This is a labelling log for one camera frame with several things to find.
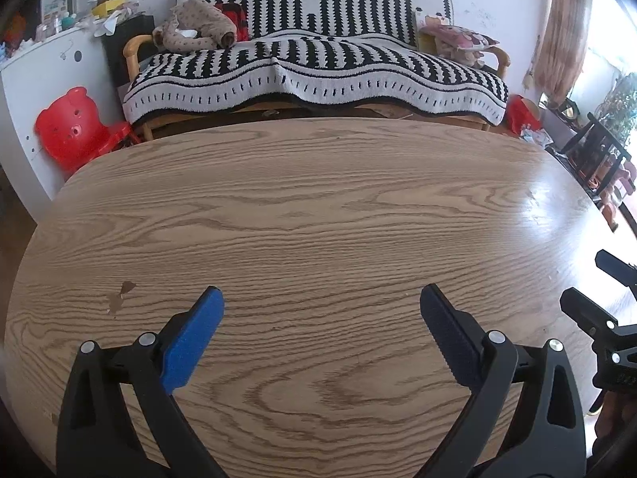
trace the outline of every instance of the curtain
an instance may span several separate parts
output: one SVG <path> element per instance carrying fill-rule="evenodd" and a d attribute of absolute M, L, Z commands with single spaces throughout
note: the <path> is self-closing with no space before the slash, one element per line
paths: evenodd
<path fill-rule="evenodd" d="M 582 71 L 592 0 L 552 0 L 547 31 L 535 66 L 536 87 L 558 106 Z"/>

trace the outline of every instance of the red plastic stool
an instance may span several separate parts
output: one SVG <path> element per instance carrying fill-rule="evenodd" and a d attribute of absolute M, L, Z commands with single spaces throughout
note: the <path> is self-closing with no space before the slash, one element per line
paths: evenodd
<path fill-rule="evenodd" d="M 98 107 L 81 86 L 42 111 L 35 130 L 47 153 L 71 174 L 113 151 L 126 137 L 134 144 L 140 143 L 128 122 L 108 127 L 102 124 Z"/>

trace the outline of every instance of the wood grain tabletop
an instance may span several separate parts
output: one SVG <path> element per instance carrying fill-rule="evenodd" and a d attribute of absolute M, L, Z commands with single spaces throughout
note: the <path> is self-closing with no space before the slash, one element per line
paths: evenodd
<path fill-rule="evenodd" d="M 6 327 L 11 404 L 53 464 L 82 341 L 132 343 L 216 285 L 224 319 L 175 397 L 232 478 L 412 477 L 469 395 L 420 317 L 421 288 L 516 343 L 562 340 L 587 408 L 594 355 L 560 294 L 577 286 L 637 322 L 595 268 L 601 248 L 634 262 L 559 163 L 494 133 L 339 118 L 157 140 L 81 169 L 37 227 Z"/>

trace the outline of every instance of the pink cushion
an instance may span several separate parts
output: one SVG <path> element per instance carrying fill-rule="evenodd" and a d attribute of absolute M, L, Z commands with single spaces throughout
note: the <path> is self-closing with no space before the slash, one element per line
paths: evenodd
<path fill-rule="evenodd" d="M 480 51 L 499 44 L 499 41 L 491 39 L 488 35 L 454 25 L 428 25 L 421 31 L 437 37 L 458 50 Z"/>

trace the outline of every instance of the red object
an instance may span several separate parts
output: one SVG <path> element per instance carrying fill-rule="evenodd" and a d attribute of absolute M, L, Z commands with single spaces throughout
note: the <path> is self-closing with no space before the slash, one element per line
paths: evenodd
<path fill-rule="evenodd" d="M 504 117 L 509 129 L 518 136 L 522 134 L 524 126 L 528 126 L 533 131 L 542 129 L 542 123 L 533 116 L 520 95 L 512 95 L 509 98 Z"/>
<path fill-rule="evenodd" d="M 126 137 L 138 144 L 128 122 L 105 126 L 86 88 L 73 88 L 36 120 L 35 130 L 47 153 L 71 174 L 91 160 L 113 151 Z"/>
<path fill-rule="evenodd" d="M 18 13 L 11 20 L 11 24 L 4 32 L 2 40 L 6 41 L 12 50 L 16 50 L 20 46 L 20 41 L 24 38 L 26 28 L 27 21 Z"/>
<path fill-rule="evenodd" d="M 237 27 L 237 42 L 249 40 L 248 18 L 245 10 L 239 4 L 215 4 L 215 7 L 233 20 Z"/>

